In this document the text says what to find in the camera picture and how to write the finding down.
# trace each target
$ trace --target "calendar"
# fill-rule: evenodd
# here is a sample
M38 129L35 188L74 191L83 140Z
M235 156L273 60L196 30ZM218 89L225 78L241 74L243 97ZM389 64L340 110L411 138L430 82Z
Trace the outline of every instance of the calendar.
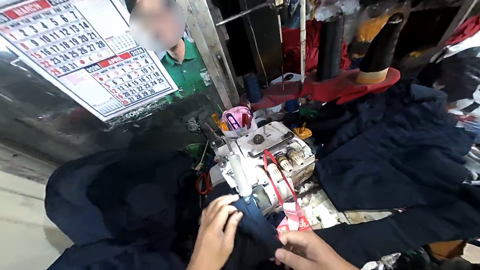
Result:
M0 7L0 36L106 121L178 90L158 57L133 40L128 16L118 0L27 0Z

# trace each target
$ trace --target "red calendar header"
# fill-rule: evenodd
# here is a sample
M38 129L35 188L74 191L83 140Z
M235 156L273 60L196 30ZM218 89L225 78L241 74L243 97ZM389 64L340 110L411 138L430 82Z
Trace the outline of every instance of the red calendar header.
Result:
M10 19L15 20L50 7L50 4L46 0L36 0L28 4L9 9L5 11L5 15L7 15Z
M132 56L130 55L130 53L129 53L129 52L126 52L126 53L123 53L123 54L121 54L121 55L117 55L117 56L114 56L114 57L112 57L112 58L108 58L108 59L105 59L105 60L103 60L103 61L100 61L100 62L98 62L98 64L99 64L102 68L104 68L104 67L108 67L108 66L110 66L110 65L113 65L113 64L115 64L115 63L118 63L118 62L120 62L120 61L123 61L123 60L125 60L125 59L129 59L130 57L132 57Z

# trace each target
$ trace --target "machine knob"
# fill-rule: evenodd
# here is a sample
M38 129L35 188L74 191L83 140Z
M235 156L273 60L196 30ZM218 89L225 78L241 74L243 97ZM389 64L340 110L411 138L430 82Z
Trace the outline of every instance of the machine knob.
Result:
M253 143L256 145L262 144L262 142L264 141L265 141L265 138L260 134L253 136Z

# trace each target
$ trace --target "red-handled scissors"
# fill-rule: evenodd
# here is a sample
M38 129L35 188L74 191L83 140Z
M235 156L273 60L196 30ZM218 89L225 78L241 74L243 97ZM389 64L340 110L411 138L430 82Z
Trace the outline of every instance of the red-handled scissors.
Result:
M200 190L199 184L202 182L202 180L205 179L205 190ZM205 195L207 194L210 190L212 190L212 184L210 183L210 173L204 172L198 177L197 183L195 184L195 189L197 190L198 193Z

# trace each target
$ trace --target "white sewing machine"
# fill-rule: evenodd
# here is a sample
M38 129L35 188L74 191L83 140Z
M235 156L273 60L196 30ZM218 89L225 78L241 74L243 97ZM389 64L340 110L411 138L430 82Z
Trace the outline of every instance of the white sewing machine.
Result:
M212 184L215 185L215 181L223 177L244 198L253 197L264 214L278 206L278 198L264 169L265 149L279 164L276 166L270 158L267 159L267 171L284 201L289 200L292 194L279 170L283 171L293 188L309 178L315 167L312 150L280 122L269 123L238 139L227 138L227 143L230 144L231 151L228 145L215 150L218 164L210 171ZM242 172L235 175L234 171L237 170L232 169L229 158L240 159L245 177L238 177Z

